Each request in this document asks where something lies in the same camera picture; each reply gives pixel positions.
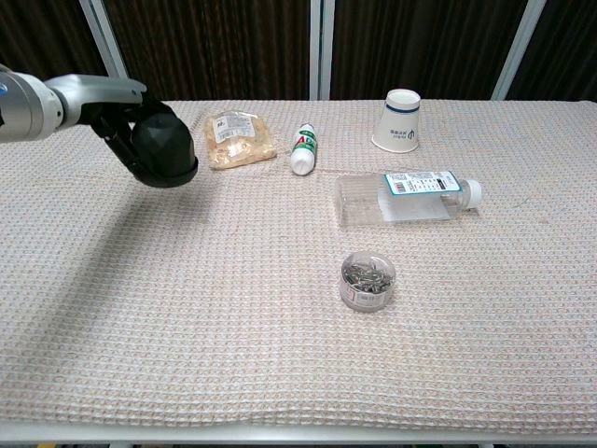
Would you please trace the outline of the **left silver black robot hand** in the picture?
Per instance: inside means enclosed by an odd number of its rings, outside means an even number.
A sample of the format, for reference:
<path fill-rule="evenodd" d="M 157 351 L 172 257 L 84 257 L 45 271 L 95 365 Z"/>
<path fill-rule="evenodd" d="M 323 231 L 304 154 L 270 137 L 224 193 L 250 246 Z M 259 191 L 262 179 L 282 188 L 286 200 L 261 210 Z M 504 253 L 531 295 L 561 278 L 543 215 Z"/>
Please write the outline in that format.
<path fill-rule="evenodd" d="M 165 178 L 142 161 L 148 151 L 137 149 L 132 142 L 133 124 L 172 111 L 145 84 L 130 78 L 65 75 L 51 78 L 45 85 L 62 102 L 62 130 L 75 125 L 91 127 L 138 181 L 149 187 L 167 186 Z"/>

